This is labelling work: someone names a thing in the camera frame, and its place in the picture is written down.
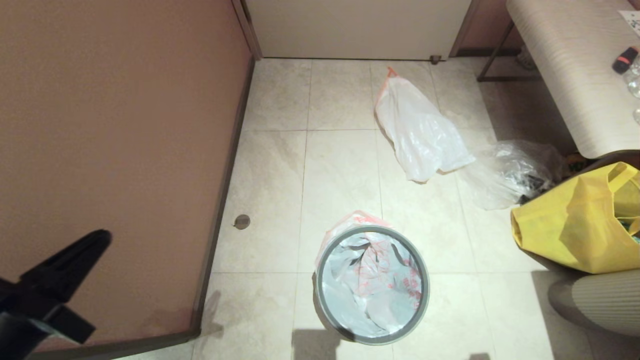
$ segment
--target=trash can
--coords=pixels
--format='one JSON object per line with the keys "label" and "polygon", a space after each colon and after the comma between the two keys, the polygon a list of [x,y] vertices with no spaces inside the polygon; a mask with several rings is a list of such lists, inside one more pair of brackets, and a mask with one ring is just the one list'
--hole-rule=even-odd
{"label": "trash can", "polygon": [[362,221],[357,213],[342,224],[356,217],[354,223],[365,225],[347,224],[330,241],[326,238],[321,249],[314,284],[318,315],[347,340],[386,345],[409,334],[422,320],[429,277],[409,240],[371,224],[382,220],[369,215],[366,220],[374,221]]}

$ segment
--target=pink wall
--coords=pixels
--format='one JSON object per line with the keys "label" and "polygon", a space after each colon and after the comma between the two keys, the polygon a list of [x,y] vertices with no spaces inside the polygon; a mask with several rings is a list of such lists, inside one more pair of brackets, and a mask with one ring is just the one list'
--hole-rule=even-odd
{"label": "pink wall", "polygon": [[89,344],[186,331],[250,59],[231,1],[4,1],[0,44],[0,276],[109,229]]}
{"label": "pink wall", "polygon": [[[476,11],[470,20],[468,32],[464,36],[460,48],[495,47],[511,20],[505,7],[506,0],[474,1],[477,2]],[[504,47],[520,48],[522,44],[518,30],[514,29]]]}

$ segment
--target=white door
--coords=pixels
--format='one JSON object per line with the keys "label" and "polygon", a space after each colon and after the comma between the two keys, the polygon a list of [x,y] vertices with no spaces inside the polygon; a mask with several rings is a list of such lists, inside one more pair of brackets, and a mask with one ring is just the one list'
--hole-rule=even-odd
{"label": "white door", "polygon": [[245,0],[262,55],[446,59],[471,0]]}

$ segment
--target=yellow bag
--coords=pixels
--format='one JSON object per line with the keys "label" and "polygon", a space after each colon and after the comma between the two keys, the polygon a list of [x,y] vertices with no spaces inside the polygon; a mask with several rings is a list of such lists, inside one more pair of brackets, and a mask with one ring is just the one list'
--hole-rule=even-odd
{"label": "yellow bag", "polygon": [[640,268],[632,238],[640,229],[639,183],[626,163],[578,175],[514,208],[513,237],[521,249],[592,274]]}

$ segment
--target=metal frame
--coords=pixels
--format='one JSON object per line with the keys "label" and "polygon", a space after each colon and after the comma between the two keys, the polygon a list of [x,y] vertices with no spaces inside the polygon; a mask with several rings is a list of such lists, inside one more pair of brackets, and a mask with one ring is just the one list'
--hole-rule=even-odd
{"label": "metal frame", "polygon": [[498,52],[502,49],[502,46],[504,45],[504,42],[507,41],[507,37],[509,37],[509,34],[511,33],[511,30],[513,30],[514,26],[515,26],[515,24],[514,24],[513,20],[509,21],[509,24],[507,25],[507,28],[504,30],[504,34],[502,34],[502,38],[500,39],[500,43],[493,50],[491,56],[489,57],[489,60],[487,60],[486,64],[484,65],[484,68],[480,72],[480,75],[478,75],[478,77],[477,77],[477,80],[478,80],[479,83],[482,83],[482,82],[485,82],[485,81],[537,81],[537,80],[542,80],[542,76],[540,76],[540,75],[535,75],[535,76],[486,76],[486,73],[489,71],[489,67],[491,67],[491,64],[495,60],[495,57],[498,56]]}
{"label": "metal frame", "polygon": [[247,7],[245,0],[232,0],[231,3],[234,5],[236,16],[240,22],[240,26],[242,27],[244,39],[246,40],[246,44],[249,46],[253,59],[255,61],[262,59],[262,49],[260,49],[258,36],[255,34],[255,30],[253,29],[249,7]]}
{"label": "metal frame", "polygon": [[462,44],[462,41],[464,41],[465,37],[467,37],[467,33],[471,28],[471,19],[476,14],[479,4],[480,4],[480,0],[471,0],[471,3],[469,4],[469,9],[465,14],[465,18],[464,20],[462,20],[462,26],[460,26],[460,31],[458,32],[458,36],[456,36],[456,41],[453,43],[453,47],[449,52],[450,58],[453,58],[454,56],[458,56],[460,45]]}

